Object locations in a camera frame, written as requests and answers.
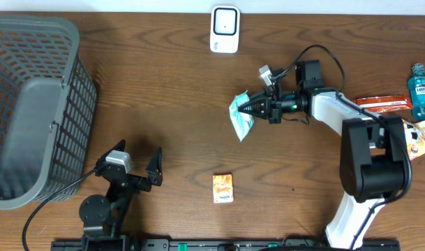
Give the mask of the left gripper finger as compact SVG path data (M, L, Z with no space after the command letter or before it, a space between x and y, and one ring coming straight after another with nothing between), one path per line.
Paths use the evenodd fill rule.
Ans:
M158 147L146 168L147 180L152 185L161 186L163 182L162 148Z
M112 151L124 151L126 147L126 140L121 139L117 144L115 144L110 150L106 151L104 154L102 154L101 157L99 157L96 161L97 164L101 164L102 162L105 162L106 157L112 152Z

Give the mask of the light green wet wipes pack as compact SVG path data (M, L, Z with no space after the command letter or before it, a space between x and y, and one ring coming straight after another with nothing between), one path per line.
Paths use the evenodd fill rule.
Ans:
M240 142L248 135L254 124L252 115L238 111L238 107L247 103L249 100L250 98L245 91L235 96L229 106L230 120Z

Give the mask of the small orange tissue pack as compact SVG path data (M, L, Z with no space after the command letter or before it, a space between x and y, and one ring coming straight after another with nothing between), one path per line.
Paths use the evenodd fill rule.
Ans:
M213 198L215 204L231 203L234 201L231 174L213 175Z

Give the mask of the orange snack bar wrapper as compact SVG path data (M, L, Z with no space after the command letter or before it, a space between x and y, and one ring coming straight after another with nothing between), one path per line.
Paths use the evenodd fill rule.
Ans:
M357 98L354 100L354 103L369 112L379 114L413 109L413 104L406 95Z

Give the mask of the teal mouthwash bottle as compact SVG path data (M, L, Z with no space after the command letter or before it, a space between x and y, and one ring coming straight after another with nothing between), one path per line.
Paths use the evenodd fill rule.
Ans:
M408 89L412 101L412 115L425 121L425 68L423 64L416 63L412 67L412 77L408 80Z

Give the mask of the yellow snack bag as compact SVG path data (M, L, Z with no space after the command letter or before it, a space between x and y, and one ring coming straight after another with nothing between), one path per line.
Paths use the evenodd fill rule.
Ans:
M425 154L425 121L411 123L403 120L408 155L411 160Z

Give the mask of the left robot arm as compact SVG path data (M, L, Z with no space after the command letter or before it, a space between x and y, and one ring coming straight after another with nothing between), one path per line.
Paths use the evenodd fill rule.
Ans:
M110 183L105 195L91 195L80 205L79 216L84 224L83 250L140 250L136 238L122 234L121 229L132 198L150 192L163 182L162 148L157 148L145 171L146 177L130 173L133 167L121 140L96 162L94 174Z

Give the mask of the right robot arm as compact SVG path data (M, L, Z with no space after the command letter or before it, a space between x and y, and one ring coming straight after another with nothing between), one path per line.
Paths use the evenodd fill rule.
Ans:
M238 111L270 123L280 123L284 114L303 112L340 136L344 195L325 237L330 248L355 250L379 211L410 187L412 167L403 124L396 116L369 112L341 91L326 87L318 60L295 63L294 71L297 90L283 92L270 67L261 67L263 91L239 105Z

